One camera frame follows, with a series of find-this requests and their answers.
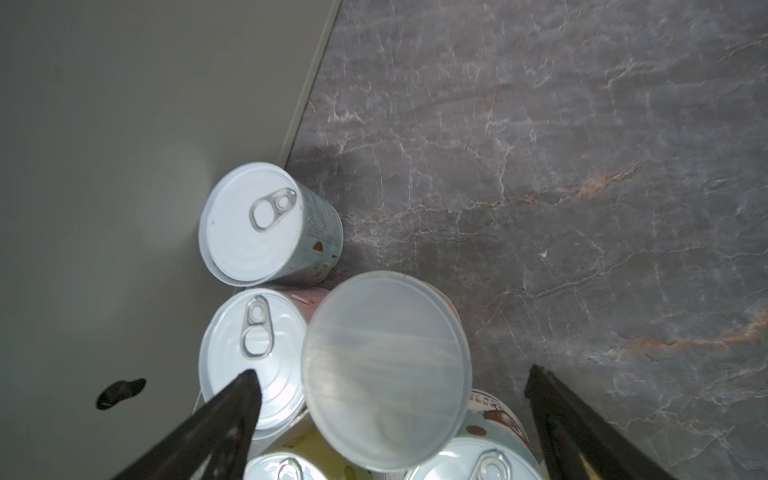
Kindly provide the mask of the green labelled white can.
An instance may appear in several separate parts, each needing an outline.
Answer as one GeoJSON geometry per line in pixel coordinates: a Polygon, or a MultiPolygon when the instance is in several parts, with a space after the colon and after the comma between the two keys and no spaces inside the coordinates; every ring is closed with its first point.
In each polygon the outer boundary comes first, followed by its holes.
{"type": "Polygon", "coordinates": [[[243,479],[362,480],[374,474],[343,457],[323,437],[309,412],[249,460],[243,479]]]}

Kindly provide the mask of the orange can with plastic lid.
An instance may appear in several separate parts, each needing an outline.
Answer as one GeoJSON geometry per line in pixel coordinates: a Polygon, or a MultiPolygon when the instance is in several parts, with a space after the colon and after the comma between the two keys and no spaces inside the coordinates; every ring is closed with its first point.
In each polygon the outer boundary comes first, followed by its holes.
{"type": "Polygon", "coordinates": [[[301,379],[328,443],[374,472],[411,469],[456,435],[472,366],[452,302],[427,282],[392,271],[334,288],[310,320],[301,379]]]}

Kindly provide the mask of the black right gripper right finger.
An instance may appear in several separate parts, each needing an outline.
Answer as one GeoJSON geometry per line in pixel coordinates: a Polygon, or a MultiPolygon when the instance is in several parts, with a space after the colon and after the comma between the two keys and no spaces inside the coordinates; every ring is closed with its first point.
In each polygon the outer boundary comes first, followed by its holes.
{"type": "Polygon", "coordinates": [[[553,372],[534,365],[525,387],[551,479],[670,479],[553,372]]]}

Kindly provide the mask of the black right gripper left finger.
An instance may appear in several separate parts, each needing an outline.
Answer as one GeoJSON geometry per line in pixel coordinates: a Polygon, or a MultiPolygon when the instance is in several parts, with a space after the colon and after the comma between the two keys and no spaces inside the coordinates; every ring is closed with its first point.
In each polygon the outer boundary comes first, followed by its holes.
{"type": "Polygon", "coordinates": [[[253,369],[240,373],[118,479],[241,479],[262,407],[253,369]]]}

